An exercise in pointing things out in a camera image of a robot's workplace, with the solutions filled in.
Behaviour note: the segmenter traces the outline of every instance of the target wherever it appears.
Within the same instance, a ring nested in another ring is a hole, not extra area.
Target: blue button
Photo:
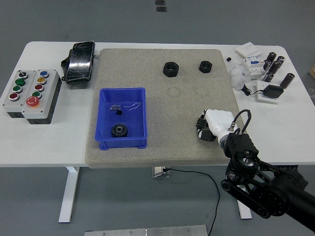
[[[41,76],[41,77],[44,77],[44,78],[47,78],[47,77],[49,76],[49,74],[48,74],[47,71],[42,71],[42,72],[40,73],[40,76]]]

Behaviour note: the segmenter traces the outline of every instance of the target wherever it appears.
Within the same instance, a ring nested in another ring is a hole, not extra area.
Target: green button
[[[36,96],[36,97],[38,97],[38,98],[41,98],[40,92],[33,92],[31,95],[32,95],[32,96]]]
[[[17,79],[15,81],[16,85],[18,86],[24,86],[25,85],[25,81],[23,79]]]
[[[14,86],[13,89],[12,89],[13,92],[17,92],[17,93],[20,93],[22,92],[22,88],[21,86]]]

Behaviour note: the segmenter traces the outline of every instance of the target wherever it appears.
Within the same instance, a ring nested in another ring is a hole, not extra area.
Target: yellow button
[[[43,77],[40,77],[40,78],[37,79],[37,82],[38,82],[40,85],[43,85],[43,84],[46,83],[46,79],[43,78]]]

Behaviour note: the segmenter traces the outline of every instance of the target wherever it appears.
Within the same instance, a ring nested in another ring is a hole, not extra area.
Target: wire
[[[245,85],[243,86],[241,90],[245,93],[246,96],[253,95],[257,92],[263,92],[263,90],[257,90],[256,92],[252,93],[252,91],[249,88],[247,88]]]
[[[264,90],[257,90],[256,92],[251,93],[251,95],[257,93],[257,92],[263,92]]]
[[[242,88],[242,91],[245,93],[246,96],[249,96],[251,94],[251,90],[247,88],[245,85]]]
[[[211,177],[211,175],[206,174],[206,173],[202,173],[202,172],[198,172],[198,171],[182,171],[182,170],[176,170],[176,169],[172,169],[172,168],[164,168],[164,169],[163,169],[164,172],[170,171],[170,170],[172,170],[172,171],[178,171],[178,172],[197,173],[197,174],[206,175],[206,176],[208,176],[210,179],[212,179],[212,181],[215,183],[216,188],[217,188],[217,191],[218,191],[219,198],[218,198],[218,202],[217,202],[217,206],[216,206],[215,217],[214,217],[214,219],[213,219],[210,232],[208,233],[208,236],[209,236],[209,235],[211,234],[211,232],[212,232],[212,228],[213,228],[213,225],[214,225],[215,220],[216,220],[216,217],[217,217],[218,206],[219,206],[219,202],[220,202],[220,198],[221,198],[220,191],[219,191],[219,188],[218,188],[218,185],[217,185],[216,181]]]
[[[247,117],[248,117],[248,118],[247,118],[247,121],[246,121],[246,123],[245,123],[243,129],[242,129],[242,134],[245,132],[245,130],[246,130],[248,124],[250,123],[251,118],[252,118],[251,111],[248,110],[248,109],[241,110],[241,111],[236,115],[236,117],[234,118],[234,121],[233,121],[233,122],[235,123],[236,120],[237,120],[237,118],[238,118],[238,117],[241,115],[241,113],[243,113],[243,112],[247,112]]]

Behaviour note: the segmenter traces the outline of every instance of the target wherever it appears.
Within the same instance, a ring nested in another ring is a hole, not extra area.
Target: white table
[[[10,89],[17,70],[57,69],[68,56],[74,42],[31,42],[26,45],[4,93]],[[219,49],[227,70],[240,64],[242,56],[237,45],[183,45],[96,43],[95,54],[104,48],[163,48],[163,49]],[[269,52],[284,56],[286,61],[275,74],[273,83],[280,84],[287,73],[295,79],[281,95],[278,105],[257,102],[256,96],[234,91],[239,109],[250,109],[252,120],[247,128],[259,158],[271,164],[315,164],[315,107],[304,88],[285,49],[279,46],[258,46],[266,58]],[[92,79],[86,89],[70,89],[63,83],[52,123],[30,125],[27,120],[10,118],[0,109],[0,167],[67,167],[69,175],[65,189],[60,222],[69,222],[79,167],[86,166],[85,147],[93,101],[98,60],[94,60]],[[255,81],[247,86],[255,91]]]

